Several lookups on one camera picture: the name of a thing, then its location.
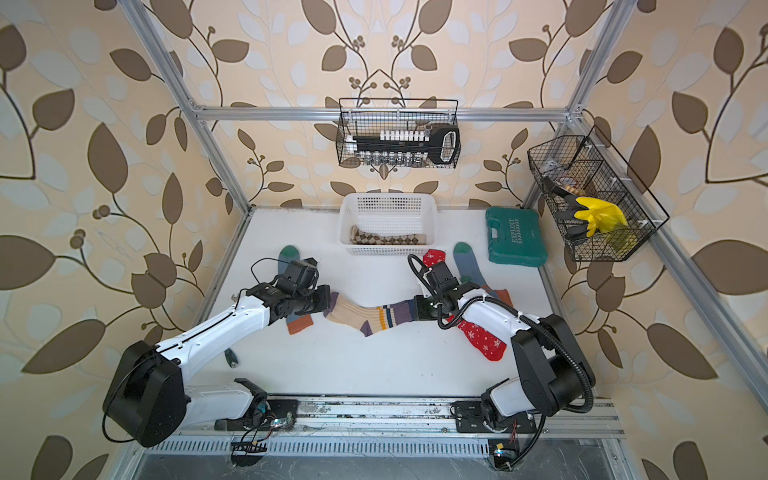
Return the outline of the white plastic basket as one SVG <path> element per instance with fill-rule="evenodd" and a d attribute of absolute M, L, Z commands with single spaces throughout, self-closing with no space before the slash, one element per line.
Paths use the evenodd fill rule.
<path fill-rule="evenodd" d="M 353 225 L 379 235 L 423 234 L 425 245 L 377 246 L 353 245 Z M 343 200 L 338 217 L 337 240 L 353 255 L 422 255 L 435 246 L 437 206 L 432 196 L 416 193 L 350 194 Z"/>

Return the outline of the beige purple striped sock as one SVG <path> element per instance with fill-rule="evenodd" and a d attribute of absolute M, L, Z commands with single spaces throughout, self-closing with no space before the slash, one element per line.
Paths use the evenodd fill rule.
<path fill-rule="evenodd" d="M 335 319 L 336 323 L 353 328 L 361 332 L 365 337 L 392 329 L 397 323 L 392 321 L 386 315 L 364 318 L 362 316 L 339 317 Z"/>
<path fill-rule="evenodd" d="M 362 307 L 338 292 L 332 293 L 330 306 L 323 312 L 323 315 L 334 323 L 336 323 L 335 319 L 339 317 L 362 316 L 364 318 L 372 318 L 374 316 L 386 315 L 396 322 L 397 326 L 417 319 L 416 302 L 414 299 L 378 307 Z"/>

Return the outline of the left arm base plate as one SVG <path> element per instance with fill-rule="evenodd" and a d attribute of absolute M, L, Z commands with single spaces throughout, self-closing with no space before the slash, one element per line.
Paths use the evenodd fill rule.
<path fill-rule="evenodd" d="M 299 402 L 293 399 L 266 399 L 250 407 L 243 417 L 235 420 L 220 419 L 214 423 L 216 431 L 269 431 L 288 430 L 297 417 Z"/>

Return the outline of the blue green toe sock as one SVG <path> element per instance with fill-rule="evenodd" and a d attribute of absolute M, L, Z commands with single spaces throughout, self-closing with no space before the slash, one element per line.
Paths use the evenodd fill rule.
<path fill-rule="evenodd" d="M 458 267 L 460 282 L 472 283 L 494 298 L 498 298 L 507 305 L 512 305 L 507 290 L 493 290 L 483 277 L 472 247 L 465 242 L 458 242 L 453 248 L 453 260 Z"/>

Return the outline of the red bear sock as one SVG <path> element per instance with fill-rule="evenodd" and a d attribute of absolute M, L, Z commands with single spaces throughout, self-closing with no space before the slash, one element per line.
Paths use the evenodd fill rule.
<path fill-rule="evenodd" d="M 456 327 L 487 360 L 497 362 L 503 358 L 507 344 L 483 327 L 466 320 L 459 322 Z"/>
<path fill-rule="evenodd" d="M 431 268 L 446 260 L 446 253 L 443 250 L 430 249 L 422 257 L 422 262 L 427 268 Z"/>

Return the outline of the blue orange striped sock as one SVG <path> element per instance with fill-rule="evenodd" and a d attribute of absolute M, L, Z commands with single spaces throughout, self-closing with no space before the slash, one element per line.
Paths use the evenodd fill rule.
<path fill-rule="evenodd" d="M 295 246 L 283 247 L 278 256 L 278 274 L 283 275 L 292 261 L 300 259 L 299 250 Z M 290 335 L 296 335 L 314 324 L 310 315 L 291 314 L 286 317 L 285 321 Z"/>

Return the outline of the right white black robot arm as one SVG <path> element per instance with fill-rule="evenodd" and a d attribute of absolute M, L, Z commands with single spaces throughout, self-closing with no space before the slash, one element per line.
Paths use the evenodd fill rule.
<path fill-rule="evenodd" d="M 407 261 L 427 292 L 415 298 L 420 320 L 434 320 L 443 330 L 465 321 L 512 350 L 517 376 L 481 395 L 487 428 L 501 430 L 522 412 L 552 417 L 592 410 L 595 376 L 563 318 L 520 312 L 475 283 L 459 282 L 443 261 L 428 266 L 413 254 Z"/>

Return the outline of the argyle brown sock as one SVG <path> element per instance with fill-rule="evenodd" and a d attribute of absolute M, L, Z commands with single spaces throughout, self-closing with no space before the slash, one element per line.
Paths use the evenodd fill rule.
<path fill-rule="evenodd" d="M 353 245 L 383 245 L 384 239 L 370 232 L 362 231 L 357 225 L 353 225 L 350 232 L 350 241 Z"/>
<path fill-rule="evenodd" d="M 406 235 L 379 235 L 384 239 L 383 245 L 377 246 L 409 246 L 409 245 L 425 245 L 426 236 L 423 234 L 406 234 Z"/>

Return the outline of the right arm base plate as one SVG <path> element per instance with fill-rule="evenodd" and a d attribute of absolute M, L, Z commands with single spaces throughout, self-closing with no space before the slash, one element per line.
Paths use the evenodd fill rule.
<path fill-rule="evenodd" d="M 526 412 L 501 418 L 491 413 L 481 401 L 456 401 L 449 407 L 455 428 L 461 434 L 532 434 L 537 429 L 533 415 Z"/>

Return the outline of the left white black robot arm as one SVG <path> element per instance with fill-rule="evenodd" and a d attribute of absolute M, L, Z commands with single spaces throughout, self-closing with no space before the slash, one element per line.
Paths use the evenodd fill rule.
<path fill-rule="evenodd" d="M 192 380 L 238 341 L 290 315 L 322 312 L 331 289 L 318 282 L 313 258 L 288 263 L 270 282 L 241 290 L 234 303 L 192 329 L 157 344 L 138 341 L 122 354 L 102 405 L 143 447 L 153 447 L 179 428 L 215 420 L 257 427 L 267 417 L 267 393 L 246 378 L 201 386 Z"/>

